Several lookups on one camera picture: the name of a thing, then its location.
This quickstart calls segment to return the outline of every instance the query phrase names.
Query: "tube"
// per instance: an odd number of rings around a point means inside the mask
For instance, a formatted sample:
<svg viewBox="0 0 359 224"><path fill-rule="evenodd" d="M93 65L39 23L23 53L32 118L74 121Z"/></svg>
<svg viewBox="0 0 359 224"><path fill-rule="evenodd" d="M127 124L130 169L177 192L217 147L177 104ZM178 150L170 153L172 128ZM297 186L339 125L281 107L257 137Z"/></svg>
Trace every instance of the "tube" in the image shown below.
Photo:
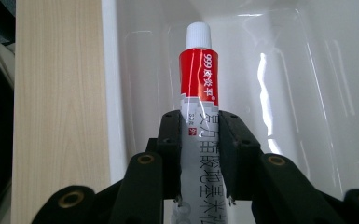
<svg viewBox="0 0 359 224"><path fill-rule="evenodd" d="M227 223L218 152L217 53L208 24L187 27L181 69L181 196L172 223Z"/></svg>

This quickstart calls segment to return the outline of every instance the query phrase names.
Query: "wood grain surface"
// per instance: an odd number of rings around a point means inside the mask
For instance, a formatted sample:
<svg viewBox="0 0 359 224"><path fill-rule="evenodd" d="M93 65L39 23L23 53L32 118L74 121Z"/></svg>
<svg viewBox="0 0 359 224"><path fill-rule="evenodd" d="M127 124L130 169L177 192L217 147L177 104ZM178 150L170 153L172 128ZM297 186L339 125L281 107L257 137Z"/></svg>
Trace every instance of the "wood grain surface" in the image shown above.
<svg viewBox="0 0 359 224"><path fill-rule="evenodd" d="M17 0L11 220L57 190L110 184L101 1Z"/></svg>

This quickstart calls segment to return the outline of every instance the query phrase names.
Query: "red label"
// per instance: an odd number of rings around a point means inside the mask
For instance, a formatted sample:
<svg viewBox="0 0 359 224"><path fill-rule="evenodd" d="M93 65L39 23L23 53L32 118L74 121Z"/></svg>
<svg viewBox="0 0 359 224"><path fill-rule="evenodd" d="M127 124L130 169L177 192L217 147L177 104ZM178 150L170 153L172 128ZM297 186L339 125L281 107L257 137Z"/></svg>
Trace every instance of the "red label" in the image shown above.
<svg viewBox="0 0 359 224"><path fill-rule="evenodd" d="M188 49L181 53L179 61L181 93L218 106L217 53L211 49Z"/></svg>
<svg viewBox="0 0 359 224"><path fill-rule="evenodd" d="M188 135L190 136L197 135L197 128L188 128Z"/></svg>

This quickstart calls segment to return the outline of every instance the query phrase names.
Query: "white tube cap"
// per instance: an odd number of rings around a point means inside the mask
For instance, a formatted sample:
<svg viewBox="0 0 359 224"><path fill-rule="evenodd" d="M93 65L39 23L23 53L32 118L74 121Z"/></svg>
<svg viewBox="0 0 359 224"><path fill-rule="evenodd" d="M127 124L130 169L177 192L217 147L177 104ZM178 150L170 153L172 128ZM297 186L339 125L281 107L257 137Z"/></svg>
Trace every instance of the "white tube cap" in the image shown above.
<svg viewBox="0 0 359 224"><path fill-rule="evenodd" d="M211 29L205 22L193 22L187 27L186 49L211 49Z"/></svg>

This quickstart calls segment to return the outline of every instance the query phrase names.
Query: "transparent plastic wall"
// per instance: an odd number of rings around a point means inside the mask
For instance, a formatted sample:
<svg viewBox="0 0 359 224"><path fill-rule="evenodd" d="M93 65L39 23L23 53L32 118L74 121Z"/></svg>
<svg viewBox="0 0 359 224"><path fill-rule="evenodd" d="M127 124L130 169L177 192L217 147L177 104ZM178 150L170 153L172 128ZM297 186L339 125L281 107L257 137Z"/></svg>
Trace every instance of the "transparent plastic wall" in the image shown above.
<svg viewBox="0 0 359 224"><path fill-rule="evenodd" d="M342 199L359 188L359 1L103 2L112 182L158 135L161 116L179 109L186 28L205 21L220 109L317 189ZM229 223L252 223L249 207L231 206Z"/></svg>

